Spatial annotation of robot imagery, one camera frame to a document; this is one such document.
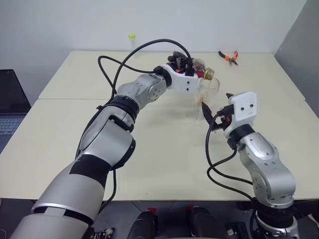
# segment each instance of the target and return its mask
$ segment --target white wall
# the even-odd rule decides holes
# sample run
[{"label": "white wall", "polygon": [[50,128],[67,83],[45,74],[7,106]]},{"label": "white wall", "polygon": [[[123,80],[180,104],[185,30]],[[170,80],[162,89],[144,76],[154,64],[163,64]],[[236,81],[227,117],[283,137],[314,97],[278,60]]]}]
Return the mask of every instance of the white wall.
[{"label": "white wall", "polygon": [[129,32],[138,44],[171,38],[193,52],[275,53],[305,2],[0,0],[0,69],[15,69],[33,104],[70,50],[130,50]]}]

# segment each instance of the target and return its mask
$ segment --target laptop keyboard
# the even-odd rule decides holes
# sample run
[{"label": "laptop keyboard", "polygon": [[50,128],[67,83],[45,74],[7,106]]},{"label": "laptop keyboard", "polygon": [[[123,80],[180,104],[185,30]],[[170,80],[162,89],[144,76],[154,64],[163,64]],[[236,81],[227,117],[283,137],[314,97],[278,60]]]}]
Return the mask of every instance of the laptop keyboard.
[{"label": "laptop keyboard", "polygon": [[13,135],[23,118],[0,118],[0,135]]}]

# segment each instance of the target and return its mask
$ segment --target laptop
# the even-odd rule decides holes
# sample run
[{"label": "laptop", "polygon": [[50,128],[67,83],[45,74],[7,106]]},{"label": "laptop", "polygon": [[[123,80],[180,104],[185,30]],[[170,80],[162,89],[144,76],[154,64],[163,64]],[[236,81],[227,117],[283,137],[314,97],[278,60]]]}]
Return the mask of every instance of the laptop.
[{"label": "laptop", "polygon": [[0,70],[0,153],[30,108],[14,70]]}]

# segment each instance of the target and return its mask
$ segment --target orange-handled pliers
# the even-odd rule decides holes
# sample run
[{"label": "orange-handled pliers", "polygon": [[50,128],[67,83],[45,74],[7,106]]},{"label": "orange-handled pliers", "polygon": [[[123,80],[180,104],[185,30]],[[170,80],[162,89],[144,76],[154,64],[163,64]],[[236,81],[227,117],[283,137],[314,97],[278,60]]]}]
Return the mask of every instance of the orange-handled pliers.
[{"label": "orange-handled pliers", "polygon": [[238,56],[238,52],[237,52],[237,51],[235,51],[235,53],[234,53],[234,55],[233,55],[232,58],[230,58],[230,56],[224,55],[221,51],[219,51],[218,54],[219,54],[222,58],[224,58],[226,61],[228,61],[230,65],[231,65],[231,63],[233,62],[235,65],[238,66],[238,64],[237,64],[237,62],[236,62],[236,59],[237,59],[237,56]]}]

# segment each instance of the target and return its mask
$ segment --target white table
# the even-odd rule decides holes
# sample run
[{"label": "white table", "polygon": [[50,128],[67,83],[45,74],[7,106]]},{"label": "white table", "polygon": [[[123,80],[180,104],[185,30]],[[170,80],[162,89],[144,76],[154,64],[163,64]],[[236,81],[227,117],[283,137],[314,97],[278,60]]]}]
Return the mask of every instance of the white table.
[{"label": "white table", "polygon": [[[40,99],[109,99],[111,88],[100,71],[97,59],[107,55],[123,60],[129,52],[72,51],[42,91]],[[139,53],[127,64],[142,70],[151,71],[165,64],[172,53]],[[230,66],[217,53],[192,53],[192,57],[202,59],[207,67],[215,70],[215,77],[221,83],[217,99],[225,99],[225,93],[254,91],[261,100],[290,101],[305,98],[290,80],[286,72],[270,53],[239,53],[239,67]],[[103,59],[102,65],[113,80],[118,63]],[[131,82],[140,73],[125,67],[119,75],[117,87]]]},{"label": "white table", "polygon": [[[51,180],[74,160],[82,131],[105,100],[40,99],[0,155],[0,197],[37,199]],[[204,154],[208,125],[194,124],[193,98],[166,92],[140,111],[133,136],[136,150],[118,170],[115,200],[245,200],[210,182]],[[216,100],[213,111],[227,105]],[[319,120],[303,100],[259,101],[254,129],[280,152],[296,178],[296,199],[319,198]],[[231,154],[222,132],[212,134],[212,160]],[[239,156],[221,171],[249,179]],[[214,176],[253,195],[251,186]],[[113,190],[110,173],[104,199]]]}]

